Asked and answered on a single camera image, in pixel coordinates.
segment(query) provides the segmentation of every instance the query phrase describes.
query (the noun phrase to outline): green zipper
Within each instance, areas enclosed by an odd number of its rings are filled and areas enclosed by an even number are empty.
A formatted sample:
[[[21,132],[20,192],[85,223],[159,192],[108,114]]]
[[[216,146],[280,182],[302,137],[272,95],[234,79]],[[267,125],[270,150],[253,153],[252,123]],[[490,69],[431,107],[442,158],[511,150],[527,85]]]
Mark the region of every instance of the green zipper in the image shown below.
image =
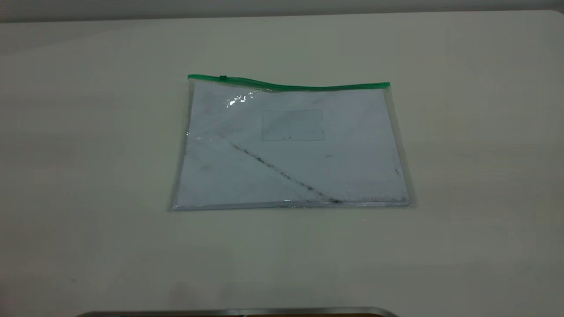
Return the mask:
[[[296,90],[306,90],[306,91],[331,91],[331,90],[352,90],[352,89],[383,89],[390,87],[389,82],[379,82],[379,83],[361,83],[358,85],[345,85],[345,86],[329,86],[329,87],[308,87],[308,86],[287,86],[287,85],[277,85],[275,83],[263,82],[258,80],[252,80],[248,78],[240,77],[227,77],[227,76],[208,76],[199,74],[190,74],[188,79],[203,80],[203,81],[213,81],[213,82],[224,82],[231,85],[247,86],[258,89],[273,90],[273,91],[296,91]]]

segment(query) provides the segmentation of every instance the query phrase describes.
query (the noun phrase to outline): transparent plastic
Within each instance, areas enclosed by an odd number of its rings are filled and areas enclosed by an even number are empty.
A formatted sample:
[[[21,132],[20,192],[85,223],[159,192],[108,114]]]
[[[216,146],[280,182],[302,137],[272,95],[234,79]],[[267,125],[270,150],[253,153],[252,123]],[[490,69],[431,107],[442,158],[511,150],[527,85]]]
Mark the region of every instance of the transparent plastic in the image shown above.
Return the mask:
[[[173,210],[410,204],[389,83],[188,78],[190,119]]]

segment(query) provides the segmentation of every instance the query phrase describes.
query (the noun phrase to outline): plastic pouch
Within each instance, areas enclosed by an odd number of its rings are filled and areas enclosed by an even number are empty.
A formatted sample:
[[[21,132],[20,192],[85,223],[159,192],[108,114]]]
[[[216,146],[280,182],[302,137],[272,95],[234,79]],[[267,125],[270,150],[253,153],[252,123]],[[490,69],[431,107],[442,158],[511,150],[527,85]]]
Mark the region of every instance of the plastic pouch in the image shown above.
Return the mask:
[[[173,210],[409,205],[388,82],[188,79],[190,120]]]

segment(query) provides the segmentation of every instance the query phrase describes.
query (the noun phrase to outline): dark streak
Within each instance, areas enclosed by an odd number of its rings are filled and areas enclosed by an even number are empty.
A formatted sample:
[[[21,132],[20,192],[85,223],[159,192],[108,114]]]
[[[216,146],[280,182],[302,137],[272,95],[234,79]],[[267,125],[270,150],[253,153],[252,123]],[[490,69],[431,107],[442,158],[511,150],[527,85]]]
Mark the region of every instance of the dark streak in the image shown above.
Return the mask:
[[[246,149],[240,148],[240,147],[236,146],[235,144],[231,144],[231,145],[233,146],[234,149],[236,149],[236,150],[238,150],[238,151],[240,151],[240,152],[243,152],[243,153],[247,154],[248,156],[254,158],[254,159],[257,160],[257,161],[259,161],[260,163],[262,163],[262,164],[266,165],[267,167],[273,169],[273,170],[276,171],[278,174],[282,175],[284,178],[286,178],[286,179],[288,179],[288,180],[291,180],[292,182],[294,182],[294,183],[296,183],[296,184],[298,184],[298,185],[304,187],[305,189],[307,189],[307,190],[309,190],[309,191],[314,191],[317,195],[319,195],[319,196],[321,196],[321,197],[323,197],[323,198],[325,198],[325,199],[328,199],[330,202],[332,202],[332,203],[334,203],[334,204],[341,204],[341,203],[343,203],[343,201],[340,200],[340,199],[335,199],[335,198],[333,198],[333,197],[327,196],[327,195],[325,195],[324,193],[322,193],[322,192],[316,190],[314,187],[309,186],[309,185],[307,185],[307,184],[304,184],[304,183],[300,182],[299,180],[296,180],[296,179],[290,177],[288,174],[286,174],[285,172],[283,172],[283,171],[280,170],[279,168],[275,167],[274,165],[272,165],[272,164],[270,164],[270,163],[265,162],[262,158],[260,158],[259,156],[255,155],[255,154],[250,153],[250,152],[247,151]]]

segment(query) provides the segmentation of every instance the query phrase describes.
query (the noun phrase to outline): table surface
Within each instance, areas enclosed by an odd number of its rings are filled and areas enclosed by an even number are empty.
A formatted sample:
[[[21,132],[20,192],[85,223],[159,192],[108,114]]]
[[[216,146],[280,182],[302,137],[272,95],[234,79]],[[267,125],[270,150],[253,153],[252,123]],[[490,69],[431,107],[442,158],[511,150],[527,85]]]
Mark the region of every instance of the table surface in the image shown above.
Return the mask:
[[[564,15],[0,25],[0,315],[564,312]],[[412,208],[168,212],[186,75],[390,81]]]

